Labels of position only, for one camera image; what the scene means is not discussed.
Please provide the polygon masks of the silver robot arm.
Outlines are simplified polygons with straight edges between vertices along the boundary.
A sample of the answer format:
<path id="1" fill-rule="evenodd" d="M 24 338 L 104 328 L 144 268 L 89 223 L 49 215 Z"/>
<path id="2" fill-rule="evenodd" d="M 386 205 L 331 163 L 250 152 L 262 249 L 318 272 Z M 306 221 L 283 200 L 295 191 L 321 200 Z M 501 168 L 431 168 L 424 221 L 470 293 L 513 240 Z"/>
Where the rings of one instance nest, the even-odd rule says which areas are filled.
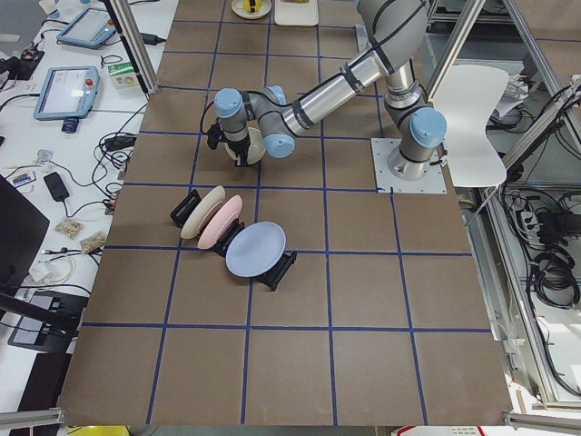
<path id="1" fill-rule="evenodd" d="M 402 135 L 389 155 L 389 170 L 405 181 L 422 178 L 448 128 L 444 115 L 428 105 L 411 68 L 426 31 L 428 6 L 424 1 L 359 1 L 357 11 L 368 34 L 365 50 L 293 102 L 279 86 L 221 89 L 213 100 L 216 120 L 207 133 L 209 147 L 224 143 L 236 165 L 248 165 L 248 123 L 254 121 L 268 154 L 285 158 L 294 152 L 297 137 L 384 78 L 385 107 Z"/>

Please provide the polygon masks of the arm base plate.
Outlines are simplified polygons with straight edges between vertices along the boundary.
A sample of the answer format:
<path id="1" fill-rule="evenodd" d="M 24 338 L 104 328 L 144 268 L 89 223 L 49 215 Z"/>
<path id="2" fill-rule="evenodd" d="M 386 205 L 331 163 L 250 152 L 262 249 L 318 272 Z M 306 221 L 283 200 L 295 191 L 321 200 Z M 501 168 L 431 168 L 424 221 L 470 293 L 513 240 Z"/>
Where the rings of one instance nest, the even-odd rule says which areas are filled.
<path id="1" fill-rule="evenodd" d="M 401 155 L 399 138 L 372 138 L 370 142 L 378 193 L 447 193 L 436 150 L 426 162 L 412 163 Z"/>

